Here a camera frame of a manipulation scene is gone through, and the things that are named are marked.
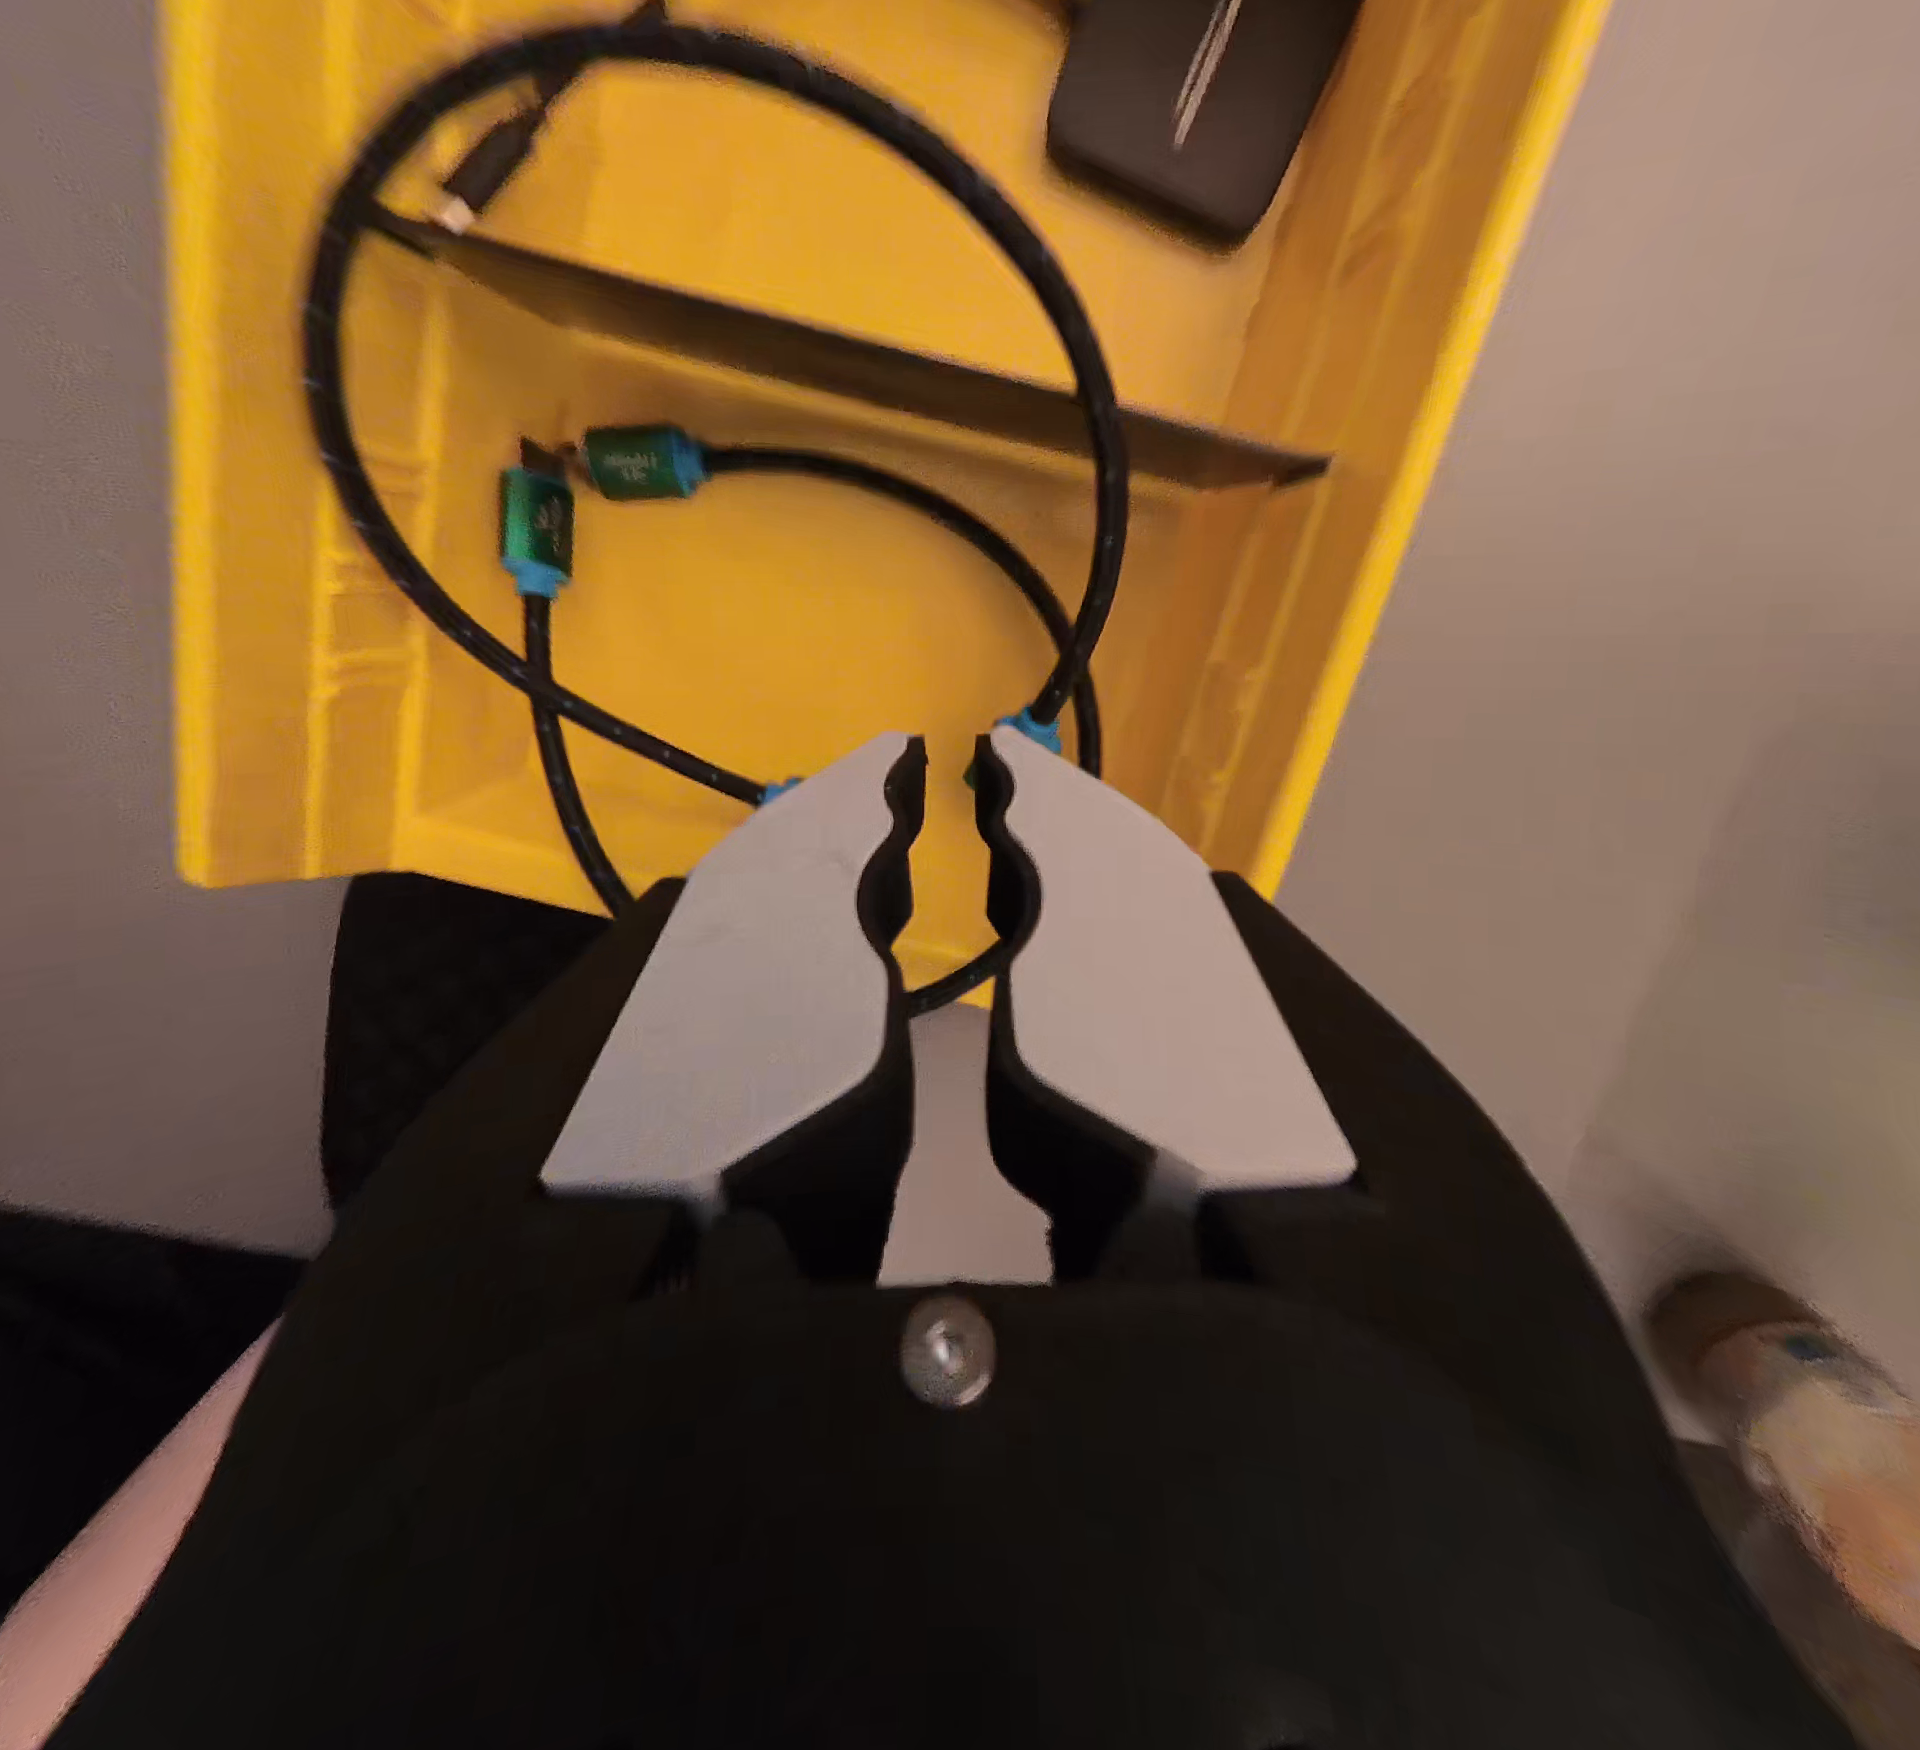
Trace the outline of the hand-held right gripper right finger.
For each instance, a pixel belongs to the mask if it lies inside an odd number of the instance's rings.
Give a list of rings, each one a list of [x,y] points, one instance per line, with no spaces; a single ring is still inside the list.
[[[1356,1155],[1215,872],[1018,729],[976,743],[1013,1080],[1168,1193],[1340,1190]]]

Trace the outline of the clear bottle brown cap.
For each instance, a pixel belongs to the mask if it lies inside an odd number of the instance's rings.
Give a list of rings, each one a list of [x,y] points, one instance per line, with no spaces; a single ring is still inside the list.
[[[1835,1589],[1920,1639],[1920,1408],[1805,1297],[1751,1273],[1670,1280],[1646,1339]]]

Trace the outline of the black bin divider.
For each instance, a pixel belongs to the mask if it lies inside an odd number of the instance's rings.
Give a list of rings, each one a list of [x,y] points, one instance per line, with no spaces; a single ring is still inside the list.
[[[1091,437],[1070,388],[864,344],[823,324],[626,281],[483,233],[457,239],[442,226],[416,226],[386,207],[372,212],[372,227],[386,240],[447,264],[457,276],[470,276],[474,285],[565,329],[656,345],[663,357],[746,372],[766,384],[829,394],[864,411],[931,417],[1005,445],[1080,456],[1091,452]]]

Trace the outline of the black square hdmi hub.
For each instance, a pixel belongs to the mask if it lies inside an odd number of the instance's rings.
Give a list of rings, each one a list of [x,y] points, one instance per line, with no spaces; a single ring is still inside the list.
[[[1211,250],[1262,227],[1362,13],[1362,0],[1028,6],[1068,35],[1050,163]],[[673,0],[635,0],[603,35],[668,21]]]

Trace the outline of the black mesh cushion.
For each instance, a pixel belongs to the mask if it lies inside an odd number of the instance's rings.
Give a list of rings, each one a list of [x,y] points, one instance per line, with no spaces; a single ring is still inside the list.
[[[470,1057],[608,932],[608,918],[431,877],[355,877],[343,896],[318,1164],[343,1215]]]

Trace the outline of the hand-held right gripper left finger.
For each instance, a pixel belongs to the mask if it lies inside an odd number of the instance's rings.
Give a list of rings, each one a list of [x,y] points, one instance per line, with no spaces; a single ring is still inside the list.
[[[878,1080],[925,741],[885,730],[738,824],[668,911],[541,1190],[714,1207],[725,1170]]]

